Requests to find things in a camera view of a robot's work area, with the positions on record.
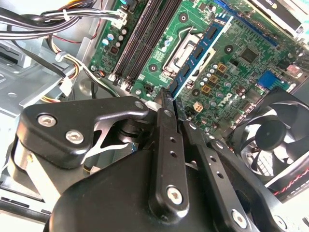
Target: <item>black ram slot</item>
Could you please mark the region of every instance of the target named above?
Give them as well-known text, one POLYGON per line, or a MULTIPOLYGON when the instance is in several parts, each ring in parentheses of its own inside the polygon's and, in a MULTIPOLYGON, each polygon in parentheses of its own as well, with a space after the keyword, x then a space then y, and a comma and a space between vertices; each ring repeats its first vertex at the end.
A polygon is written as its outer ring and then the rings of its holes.
POLYGON ((169 25, 169 22, 175 15, 175 12, 181 2, 182 0, 169 0, 164 5, 164 9, 161 11, 160 16, 156 22, 156 27, 149 35, 147 41, 141 49, 141 52, 137 56, 138 59, 135 62, 135 67, 130 71, 128 75, 128 80, 130 82, 134 82, 138 78, 140 72, 148 61, 148 58, 150 57, 153 49, 159 42, 162 34, 164 33, 166 27, 169 25))
POLYGON ((114 73, 122 75, 127 64, 130 62, 134 56, 137 48, 139 47, 145 32, 147 31, 150 23, 155 17, 156 11, 159 9, 162 0, 149 0, 147 6, 145 7, 140 19, 129 39, 127 45, 119 58, 114 73))

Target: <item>chip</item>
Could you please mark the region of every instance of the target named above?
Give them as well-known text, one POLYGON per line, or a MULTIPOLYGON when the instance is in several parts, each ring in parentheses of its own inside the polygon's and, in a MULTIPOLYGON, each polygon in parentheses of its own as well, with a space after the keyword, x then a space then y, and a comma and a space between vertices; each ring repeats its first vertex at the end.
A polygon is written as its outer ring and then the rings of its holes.
POLYGON ((219 63, 218 65, 218 70, 221 71, 221 72, 225 72, 227 69, 227 67, 223 64, 223 63, 219 63))
POLYGON ((256 54, 254 51, 250 50, 249 48, 246 48, 242 54, 240 55, 241 58, 243 58, 248 63, 253 63, 253 61, 257 58, 258 54, 256 54))
POLYGON ((118 51, 119 51, 119 49, 114 47, 114 46, 111 48, 111 53, 114 54, 114 55, 116 55, 118 53, 118 51))
POLYGON ((201 11, 204 11, 206 9, 206 6, 207 6, 206 4, 202 3, 202 4, 200 4, 199 9, 201 11))
POLYGON ((209 78, 209 80, 213 83, 217 83, 218 81, 218 77, 216 77, 215 75, 211 75, 211 77, 209 78))
POLYGON ((204 85, 202 88, 202 92, 209 93, 211 91, 211 88, 208 85, 204 85))

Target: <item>bolt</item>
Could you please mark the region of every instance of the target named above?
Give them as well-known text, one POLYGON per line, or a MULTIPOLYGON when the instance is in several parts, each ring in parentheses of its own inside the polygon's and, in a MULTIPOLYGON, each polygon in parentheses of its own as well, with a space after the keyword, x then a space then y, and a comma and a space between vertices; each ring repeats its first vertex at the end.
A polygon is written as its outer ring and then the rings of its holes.
POLYGON ((90 70, 94 72, 94 71, 96 71, 96 70, 97 70, 97 68, 96 68, 96 66, 91 65, 90 70))
POLYGON ((244 216, 238 212, 236 209, 232 210, 232 217, 233 220, 243 229, 245 229, 247 227, 247 221, 244 218, 244 216))
POLYGON ((135 102, 135 105, 136 105, 138 108, 140 108, 140 109, 143 109, 143 108, 144 108, 143 104, 140 103, 139 101, 136 101, 136 102, 135 102))
POLYGON ((38 123, 44 127, 53 127, 57 121, 53 116, 41 115, 38 117, 38 123))
POLYGON ((27 161, 28 163, 32 163, 33 162, 33 157, 31 154, 27 155, 27 161))
POLYGON ((84 136, 78 130, 71 130, 66 133, 66 139, 73 144, 81 144, 84 136))
POLYGON ((277 225, 283 229, 283 230, 286 230, 287 229, 287 226, 285 224, 285 222, 283 221, 283 219, 279 216, 274 216, 274 220, 275 222, 277 223, 277 225))
POLYGON ((168 198, 174 204, 181 204, 183 202, 183 196, 178 189, 175 187, 169 187, 167 190, 168 198))
POLYGON ((135 90, 135 94, 136 95, 140 95, 141 94, 141 90, 140 89, 135 90))
POLYGON ((220 142, 216 141, 216 144, 220 149, 223 149, 223 145, 220 142))
POLYGON ((170 111, 165 110, 165 111, 164 111, 164 113, 165 113, 167 116, 172 117, 172 114, 171 114, 171 112, 170 112, 170 111))
POLYGON ((194 129, 194 130, 197 129, 196 125, 194 125, 192 122, 190 122, 189 125, 190 125, 190 127, 191 127, 192 129, 194 129))

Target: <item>hole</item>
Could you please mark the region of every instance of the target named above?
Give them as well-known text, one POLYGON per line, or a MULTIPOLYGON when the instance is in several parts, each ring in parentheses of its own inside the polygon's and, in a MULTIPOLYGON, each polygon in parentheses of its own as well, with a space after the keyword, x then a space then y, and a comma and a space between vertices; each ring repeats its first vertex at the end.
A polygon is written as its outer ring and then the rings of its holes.
POLYGON ((167 116, 172 117, 172 114, 171 114, 171 112, 170 112, 170 111, 165 110, 165 111, 164 111, 164 113, 165 113, 167 116))
POLYGON ((176 140, 173 137, 170 137, 169 140, 171 140, 172 143, 176 143, 176 140))
POLYGON ((17 98, 17 94, 16 93, 8 93, 8 96, 10 98, 17 98))
POLYGON ((140 109, 144 108, 143 104, 140 103, 139 101, 136 101, 136 102, 135 102, 135 105, 136 105, 138 108, 140 108, 140 109))
POLYGON ((218 177, 220 177, 221 179, 223 179, 223 175, 220 172, 217 172, 218 177))
POLYGON ((211 160, 214 161, 214 162, 217 162, 216 158, 211 156, 211 160))
POLYGON ((170 151, 169 152, 174 158, 177 158, 177 155, 176 155, 176 153, 174 152, 174 151, 170 151))

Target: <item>screw hole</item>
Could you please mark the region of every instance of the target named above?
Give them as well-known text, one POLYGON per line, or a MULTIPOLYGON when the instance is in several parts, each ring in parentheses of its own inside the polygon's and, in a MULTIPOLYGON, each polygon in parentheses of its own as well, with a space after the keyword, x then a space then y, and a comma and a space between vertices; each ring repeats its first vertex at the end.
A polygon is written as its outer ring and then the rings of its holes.
POLYGON ((170 137, 169 140, 171 140, 172 143, 176 143, 176 140, 173 137, 170 137))
POLYGON ((174 151, 170 151, 169 152, 174 158, 177 158, 177 155, 176 155, 176 153, 174 152, 174 151))
POLYGON ((221 179, 223 179, 223 175, 220 172, 217 172, 218 177, 220 177, 221 179))
POLYGON ((211 156, 211 160, 214 161, 214 162, 217 162, 216 158, 211 156))

